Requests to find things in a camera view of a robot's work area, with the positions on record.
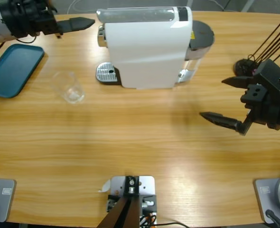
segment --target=label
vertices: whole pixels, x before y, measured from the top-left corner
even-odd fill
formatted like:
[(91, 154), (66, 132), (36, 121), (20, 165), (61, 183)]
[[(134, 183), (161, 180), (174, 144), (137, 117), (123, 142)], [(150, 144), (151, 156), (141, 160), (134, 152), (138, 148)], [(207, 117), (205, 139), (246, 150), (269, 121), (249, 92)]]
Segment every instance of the label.
[(191, 39), (195, 39), (195, 33), (194, 33), (194, 31), (192, 31)]
[(2, 195), (11, 195), (12, 189), (3, 188)]
[(266, 186), (266, 187), (260, 187), (260, 192), (261, 193), (270, 193), (270, 188), (269, 186)]

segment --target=blue tray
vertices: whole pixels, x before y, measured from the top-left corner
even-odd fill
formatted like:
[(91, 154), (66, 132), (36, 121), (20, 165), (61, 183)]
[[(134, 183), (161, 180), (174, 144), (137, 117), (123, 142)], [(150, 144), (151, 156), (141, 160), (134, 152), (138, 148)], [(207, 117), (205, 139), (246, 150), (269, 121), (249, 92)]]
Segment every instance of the blue tray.
[(41, 47), (11, 45), (0, 57), (0, 97), (18, 95), (43, 55)]

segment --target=white coffee machine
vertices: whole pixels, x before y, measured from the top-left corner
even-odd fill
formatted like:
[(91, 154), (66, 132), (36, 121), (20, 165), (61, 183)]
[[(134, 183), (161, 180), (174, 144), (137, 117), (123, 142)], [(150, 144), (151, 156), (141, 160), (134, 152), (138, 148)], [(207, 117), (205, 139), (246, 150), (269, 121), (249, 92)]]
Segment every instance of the white coffee machine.
[(99, 9), (98, 43), (111, 63), (98, 66), (104, 84), (126, 88), (172, 88), (185, 60), (192, 32), (189, 7)]

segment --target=wooden table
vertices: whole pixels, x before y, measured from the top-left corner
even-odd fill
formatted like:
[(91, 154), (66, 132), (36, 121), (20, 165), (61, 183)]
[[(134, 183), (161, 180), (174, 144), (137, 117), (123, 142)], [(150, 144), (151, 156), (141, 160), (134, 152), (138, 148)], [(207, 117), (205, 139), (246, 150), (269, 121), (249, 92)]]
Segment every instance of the wooden table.
[[(194, 19), (209, 24), (216, 41), (195, 77), (173, 89), (99, 84), (96, 67), (109, 58), (97, 44), (98, 21), (61, 40), (36, 40), (43, 60), (17, 97), (0, 98), (0, 178), (17, 181), (9, 221), (94, 227), (106, 215), (107, 193), (98, 190), (109, 178), (152, 175), (159, 222), (262, 222), (253, 181), (280, 177), (280, 131), (253, 124), (242, 137), (198, 113), (245, 118), (244, 90), (221, 80), (233, 76), (233, 64), (256, 50), (280, 15), (194, 12)], [(61, 70), (76, 73), (86, 92), (82, 104), (67, 104), (50, 88)]]

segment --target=yellow label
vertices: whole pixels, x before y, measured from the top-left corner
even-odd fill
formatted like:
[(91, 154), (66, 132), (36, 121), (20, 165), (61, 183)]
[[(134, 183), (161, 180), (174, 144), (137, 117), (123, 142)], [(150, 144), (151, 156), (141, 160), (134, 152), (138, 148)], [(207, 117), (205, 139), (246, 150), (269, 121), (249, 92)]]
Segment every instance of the yellow label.
[(194, 31), (192, 31), (191, 39), (195, 39), (195, 33), (194, 33)]

